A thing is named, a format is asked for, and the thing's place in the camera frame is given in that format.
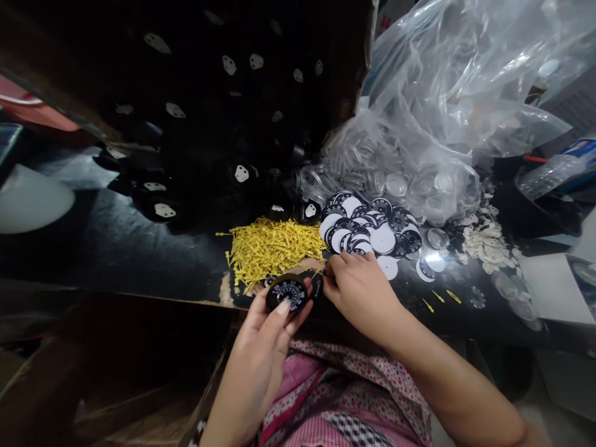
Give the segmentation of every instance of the finger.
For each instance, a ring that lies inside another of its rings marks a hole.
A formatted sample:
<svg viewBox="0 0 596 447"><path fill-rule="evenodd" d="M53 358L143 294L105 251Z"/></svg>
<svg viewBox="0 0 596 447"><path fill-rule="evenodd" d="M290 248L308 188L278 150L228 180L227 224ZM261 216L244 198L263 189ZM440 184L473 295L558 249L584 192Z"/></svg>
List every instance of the finger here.
<svg viewBox="0 0 596 447"><path fill-rule="evenodd" d="M325 274L330 278L334 278L335 273L345 264L346 261L344 261L339 255L333 255L327 261L327 271Z"/></svg>
<svg viewBox="0 0 596 447"><path fill-rule="evenodd" d="M296 331L298 331L298 329L300 329L300 326L302 326L302 323L304 323L306 318L309 316L309 313L312 310L313 305L314 305L314 301L309 300L308 303L306 303L306 305L304 306L304 309L302 309L300 311L300 313L298 315L296 315L292 319L292 321L290 321L286 325L284 332L286 333L286 335L288 337L288 340L287 340L288 343L290 342L290 338L292 338L296 334Z"/></svg>
<svg viewBox="0 0 596 447"><path fill-rule="evenodd" d="M356 261L358 261L358 262L360 262L360 263L362 263L362 262L366 262L366 259L364 259L362 256L360 256L360 255L359 255L359 254L357 254L357 253L352 253L352 257L353 257L353 258L354 258Z"/></svg>
<svg viewBox="0 0 596 447"><path fill-rule="evenodd" d="M312 293L312 278L304 278L304 285L306 286L306 296L310 296Z"/></svg>
<svg viewBox="0 0 596 447"><path fill-rule="evenodd" d="M333 278L323 277L323 293L333 304L339 303L340 290Z"/></svg>
<svg viewBox="0 0 596 447"><path fill-rule="evenodd" d="M284 330L286 325L287 316L290 313L290 300L284 299L275 308L273 312L269 314L269 317L264 321L259 335L257 343L261 346L261 349L265 352L271 352L275 347L279 333Z"/></svg>
<svg viewBox="0 0 596 447"><path fill-rule="evenodd" d="M253 302L248 309L246 319L244 320L244 323L242 323L242 327L238 333L239 336L241 333L244 333L247 330L254 330L258 332L263 325L265 319L267 318L267 301L265 297L267 296L268 291L269 288L265 287L262 291L257 293L253 299Z"/></svg>
<svg viewBox="0 0 596 447"><path fill-rule="evenodd" d="M290 340L296 334L296 331L300 329L302 323L304 323L306 318L309 316L309 313L312 310L313 305L314 302L312 300L309 300L308 303L306 303L306 305L304 306L304 309L302 309L300 313L297 314L294 317L294 319L286 325L284 330L279 333L278 341L276 343L277 353L281 353L284 356L287 355L287 349L290 346Z"/></svg>
<svg viewBox="0 0 596 447"><path fill-rule="evenodd" d="M340 253L340 257L345 261L346 264L352 264L356 261L354 258L352 258L351 254L349 254L345 251L342 251Z"/></svg>
<svg viewBox="0 0 596 447"><path fill-rule="evenodd" d="M370 262L373 262L373 261L376 262L377 261L377 258L374 256L374 253L371 252L371 251L367 252L364 255L364 259L366 259L367 261L370 261Z"/></svg>

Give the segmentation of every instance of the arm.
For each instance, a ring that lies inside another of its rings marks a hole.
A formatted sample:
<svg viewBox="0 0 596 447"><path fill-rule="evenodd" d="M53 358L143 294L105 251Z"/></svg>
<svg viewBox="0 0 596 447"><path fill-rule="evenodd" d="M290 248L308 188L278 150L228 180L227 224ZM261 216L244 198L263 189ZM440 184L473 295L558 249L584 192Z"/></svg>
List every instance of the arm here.
<svg viewBox="0 0 596 447"><path fill-rule="evenodd" d="M548 445L481 373L401 305L372 253L332 256L324 281L325 295L344 317L408 369L458 445Z"/></svg>
<svg viewBox="0 0 596 447"><path fill-rule="evenodd" d="M312 283L306 280L309 295ZM283 377L290 339L312 310L312 301L289 315L284 301L270 314L268 288L253 300L225 366L219 390L201 438L201 447L247 445L256 435Z"/></svg>

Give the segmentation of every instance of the white label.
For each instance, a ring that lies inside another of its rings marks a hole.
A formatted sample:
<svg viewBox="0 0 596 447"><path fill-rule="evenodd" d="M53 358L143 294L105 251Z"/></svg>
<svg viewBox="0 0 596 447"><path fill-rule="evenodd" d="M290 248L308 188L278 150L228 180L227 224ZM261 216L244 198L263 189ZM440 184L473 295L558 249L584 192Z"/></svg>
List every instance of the white label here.
<svg viewBox="0 0 596 447"><path fill-rule="evenodd" d="M124 104L122 106L120 104L116 104L116 113L118 114L130 115L132 112L134 112L134 110L135 109L131 104Z"/></svg>
<svg viewBox="0 0 596 447"><path fill-rule="evenodd" d="M173 102L166 102L166 110L174 118L186 118L186 114L182 111L182 109Z"/></svg>
<svg viewBox="0 0 596 447"><path fill-rule="evenodd" d="M302 76L302 72L296 68L294 70L294 80L300 84L302 84L304 82L304 77Z"/></svg>
<svg viewBox="0 0 596 447"><path fill-rule="evenodd" d="M153 48L155 48L162 54L172 53L172 50L169 49L168 44L157 34L147 33L145 34L143 39L148 45L151 45Z"/></svg>
<svg viewBox="0 0 596 447"><path fill-rule="evenodd" d="M315 76L320 76L323 73L323 61L319 59L315 64Z"/></svg>
<svg viewBox="0 0 596 447"><path fill-rule="evenodd" d="M316 213L317 213L317 209L315 208L315 206L313 204L309 204L306 207L306 210L304 210L304 215L306 217L313 217Z"/></svg>
<svg viewBox="0 0 596 447"><path fill-rule="evenodd" d="M217 14L214 14L213 12L209 11L208 9L205 9L203 11L203 14L205 14L207 16L207 18L211 21L211 23L213 23L214 25L217 26L224 26L224 20L219 17Z"/></svg>
<svg viewBox="0 0 596 447"><path fill-rule="evenodd" d="M253 70L258 70L259 68L263 67L263 64L264 59L261 56L255 53L250 55L250 68Z"/></svg>
<svg viewBox="0 0 596 447"><path fill-rule="evenodd" d="M269 24L271 25L271 29L275 34L282 35L281 25L279 25L279 22L277 20L272 20Z"/></svg>
<svg viewBox="0 0 596 447"><path fill-rule="evenodd" d="M244 183L246 180L248 180L250 174L248 174L248 169L242 165L238 165L236 166L236 173L234 174L234 177L236 177L236 180L238 180L240 183Z"/></svg>
<svg viewBox="0 0 596 447"><path fill-rule="evenodd" d="M232 58L224 55L222 57L222 60L223 60L223 69L225 70L225 72L228 75L233 76L234 73L236 73L236 64L234 63Z"/></svg>
<svg viewBox="0 0 596 447"><path fill-rule="evenodd" d="M149 191L165 191L167 188L162 185L161 183L143 183L143 186L148 189Z"/></svg>
<svg viewBox="0 0 596 447"><path fill-rule="evenodd" d="M160 217L174 217L176 215L176 211L166 204L155 204L154 208L155 214Z"/></svg>

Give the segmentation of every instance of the checkered fabric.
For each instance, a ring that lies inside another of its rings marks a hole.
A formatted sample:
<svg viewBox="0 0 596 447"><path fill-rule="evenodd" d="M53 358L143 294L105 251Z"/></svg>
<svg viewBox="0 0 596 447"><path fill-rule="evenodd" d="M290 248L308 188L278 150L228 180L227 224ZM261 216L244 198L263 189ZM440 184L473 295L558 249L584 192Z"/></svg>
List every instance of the checkered fabric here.
<svg viewBox="0 0 596 447"><path fill-rule="evenodd" d="M321 417L339 431L354 447L391 447L392 443L371 425L343 413L323 413Z"/></svg>

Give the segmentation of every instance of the white plastic scrap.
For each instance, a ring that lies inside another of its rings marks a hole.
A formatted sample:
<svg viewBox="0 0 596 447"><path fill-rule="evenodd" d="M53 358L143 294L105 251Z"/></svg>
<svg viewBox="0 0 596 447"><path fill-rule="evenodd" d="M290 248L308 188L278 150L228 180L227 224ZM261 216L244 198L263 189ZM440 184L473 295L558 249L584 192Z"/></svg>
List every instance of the white plastic scrap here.
<svg viewBox="0 0 596 447"><path fill-rule="evenodd" d="M462 222L465 225L464 238L466 239L462 244L463 250L471 258L481 260L482 269L487 274L492 274L504 267L515 268L522 253L518 248L514 248L511 252L507 248L501 225L494 222L494 217L499 210L492 205L487 205L480 208L479 212L480 218L472 215ZM462 264L467 264L465 253L458 253L458 258Z"/></svg>

